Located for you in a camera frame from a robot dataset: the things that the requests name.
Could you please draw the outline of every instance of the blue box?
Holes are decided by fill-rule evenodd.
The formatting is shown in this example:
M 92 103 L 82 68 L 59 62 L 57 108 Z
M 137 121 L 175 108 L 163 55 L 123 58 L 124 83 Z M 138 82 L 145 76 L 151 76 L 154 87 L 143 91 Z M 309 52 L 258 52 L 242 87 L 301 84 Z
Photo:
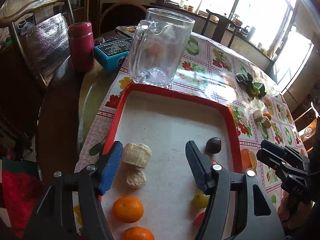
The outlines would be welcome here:
M 93 56 L 96 61 L 110 72 L 121 67 L 125 57 L 129 53 L 132 38 L 103 43 L 93 48 Z

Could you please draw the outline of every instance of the red cloth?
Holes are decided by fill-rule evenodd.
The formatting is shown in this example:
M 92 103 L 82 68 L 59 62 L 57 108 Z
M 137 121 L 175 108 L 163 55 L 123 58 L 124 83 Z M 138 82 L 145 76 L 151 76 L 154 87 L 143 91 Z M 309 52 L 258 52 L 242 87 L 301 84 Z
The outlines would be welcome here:
M 40 180 L 27 173 L 2 171 L 4 203 L 12 231 L 22 238 L 33 207 L 42 193 Z

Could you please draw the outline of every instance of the banana slice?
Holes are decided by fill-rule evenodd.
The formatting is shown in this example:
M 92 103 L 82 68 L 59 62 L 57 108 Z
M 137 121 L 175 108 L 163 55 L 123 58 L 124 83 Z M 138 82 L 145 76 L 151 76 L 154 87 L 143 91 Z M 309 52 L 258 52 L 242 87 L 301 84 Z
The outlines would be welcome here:
M 261 123 L 267 129 L 271 127 L 271 122 L 270 122 L 269 118 L 266 116 L 263 117 Z

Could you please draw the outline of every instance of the red tray rim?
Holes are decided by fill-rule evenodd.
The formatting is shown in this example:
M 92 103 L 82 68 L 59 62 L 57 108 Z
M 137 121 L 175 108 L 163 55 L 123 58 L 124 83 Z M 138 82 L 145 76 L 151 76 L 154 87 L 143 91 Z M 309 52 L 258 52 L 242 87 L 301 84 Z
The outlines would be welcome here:
M 123 90 L 115 116 L 113 117 L 111 128 L 107 134 L 107 139 L 106 139 L 106 143 L 103 148 L 102 154 L 107 154 L 112 144 L 115 141 L 116 132 L 118 130 L 118 126 L 120 123 L 125 102 L 127 100 L 128 95 L 132 91 L 139 91 L 139 92 L 160 95 L 160 96 L 169 97 L 169 98 L 182 99 L 185 101 L 195 102 L 201 105 L 210 106 L 217 109 L 222 114 L 224 121 L 226 123 L 229 142 L 230 142 L 230 148 L 231 148 L 233 170 L 234 172 L 243 173 L 238 133 L 236 130 L 235 122 L 233 120 L 233 116 L 227 106 L 206 98 L 201 98 L 198 96 L 193 96 L 193 95 L 169 90 L 166 88 L 156 87 L 152 85 L 145 85 L 145 84 L 131 83 L 129 86 L 127 86 Z

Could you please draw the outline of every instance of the red thermos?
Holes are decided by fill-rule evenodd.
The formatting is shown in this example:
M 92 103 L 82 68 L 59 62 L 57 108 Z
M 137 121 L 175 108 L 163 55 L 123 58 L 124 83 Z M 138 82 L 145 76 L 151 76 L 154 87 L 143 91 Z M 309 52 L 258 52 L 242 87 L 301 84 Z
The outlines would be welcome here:
M 90 71 L 94 65 L 91 22 L 70 25 L 68 34 L 73 68 L 78 72 Z

